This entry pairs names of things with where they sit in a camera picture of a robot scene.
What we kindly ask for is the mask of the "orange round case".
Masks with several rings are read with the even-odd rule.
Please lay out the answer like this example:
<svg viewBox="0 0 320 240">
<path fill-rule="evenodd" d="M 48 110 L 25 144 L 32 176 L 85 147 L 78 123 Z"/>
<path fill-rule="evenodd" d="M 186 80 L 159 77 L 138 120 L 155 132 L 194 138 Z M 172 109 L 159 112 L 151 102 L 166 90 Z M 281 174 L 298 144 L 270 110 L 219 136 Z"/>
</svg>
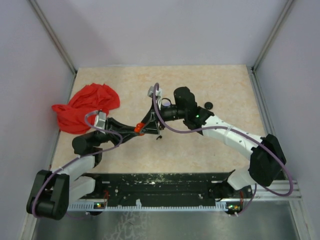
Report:
<svg viewBox="0 0 320 240">
<path fill-rule="evenodd" d="M 143 122 L 139 122 L 134 128 L 134 132 L 139 134 L 140 136 L 143 136 L 144 133 L 142 133 L 142 130 L 143 130 L 144 126 L 145 126 L 145 124 Z"/>
</svg>

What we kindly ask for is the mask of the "lilac earbud charging case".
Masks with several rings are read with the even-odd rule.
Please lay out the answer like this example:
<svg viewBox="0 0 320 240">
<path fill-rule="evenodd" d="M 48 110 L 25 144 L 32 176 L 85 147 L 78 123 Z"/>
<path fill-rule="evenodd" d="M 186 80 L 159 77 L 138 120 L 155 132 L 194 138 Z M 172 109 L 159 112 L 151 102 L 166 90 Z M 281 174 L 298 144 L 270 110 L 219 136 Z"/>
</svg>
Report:
<svg viewBox="0 0 320 240">
<path fill-rule="evenodd" d="M 172 104 L 171 100 L 169 98 L 162 98 L 161 105 L 165 107 L 169 107 Z"/>
</svg>

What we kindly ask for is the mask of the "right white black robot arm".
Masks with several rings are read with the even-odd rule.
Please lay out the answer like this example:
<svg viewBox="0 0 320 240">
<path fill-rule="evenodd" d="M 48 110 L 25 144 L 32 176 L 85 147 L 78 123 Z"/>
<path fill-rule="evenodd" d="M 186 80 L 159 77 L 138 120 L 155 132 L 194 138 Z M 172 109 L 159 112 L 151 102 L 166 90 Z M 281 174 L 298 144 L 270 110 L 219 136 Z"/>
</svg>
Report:
<svg viewBox="0 0 320 240">
<path fill-rule="evenodd" d="M 158 135 L 167 127 L 167 122 L 182 120 L 187 127 L 185 134 L 199 133 L 219 140 L 249 160 L 249 165 L 234 170 L 225 180 L 223 192 L 227 197 L 235 198 L 248 185 L 269 187 L 285 166 L 284 153 L 274 135 L 258 136 L 225 122 L 212 111 L 198 106 L 188 87 L 175 89 L 175 103 L 169 105 L 163 105 L 159 85 L 151 86 L 147 95 L 152 103 L 147 115 L 135 128 L 138 134 Z"/>
</svg>

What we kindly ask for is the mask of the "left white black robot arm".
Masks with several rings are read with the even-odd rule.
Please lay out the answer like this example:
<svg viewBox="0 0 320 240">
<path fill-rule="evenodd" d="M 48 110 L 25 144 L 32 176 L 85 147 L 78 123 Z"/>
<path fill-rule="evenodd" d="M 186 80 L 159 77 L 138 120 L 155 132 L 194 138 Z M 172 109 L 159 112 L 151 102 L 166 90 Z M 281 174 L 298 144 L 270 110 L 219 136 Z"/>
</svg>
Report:
<svg viewBox="0 0 320 240">
<path fill-rule="evenodd" d="M 97 199 L 104 186 L 87 172 L 102 160 L 105 150 L 100 145 L 112 142 L 112 150 L 142 133 L 144 125 L 128 126 L 110 117 L 95 115 L 88 126 L 92 132 L 76 137 L 72 142 L 76 158 L 51 171 L 40 170 L 34 179 L 26 204 L 26 211 L 35 218 L 62 219 L 70 204 L 90 195 Z"/>
</svg>

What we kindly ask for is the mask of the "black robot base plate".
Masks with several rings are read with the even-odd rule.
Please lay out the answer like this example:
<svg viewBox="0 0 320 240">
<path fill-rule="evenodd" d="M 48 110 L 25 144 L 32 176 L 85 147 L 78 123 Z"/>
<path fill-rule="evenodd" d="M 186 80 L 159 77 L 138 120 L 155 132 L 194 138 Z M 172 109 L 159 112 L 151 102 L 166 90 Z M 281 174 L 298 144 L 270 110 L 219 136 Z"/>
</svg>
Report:
<svg viewBox="0 0 320 240">
<path fill-rule="evenodd" d="M 108 207 L 214 207 L 223 200 L 252 197 L 252 187 L 228 187 L 228 172 L 211 173 L 91 173 L 98 189 L 82 200 L 102 200 Z"/>
</svg>

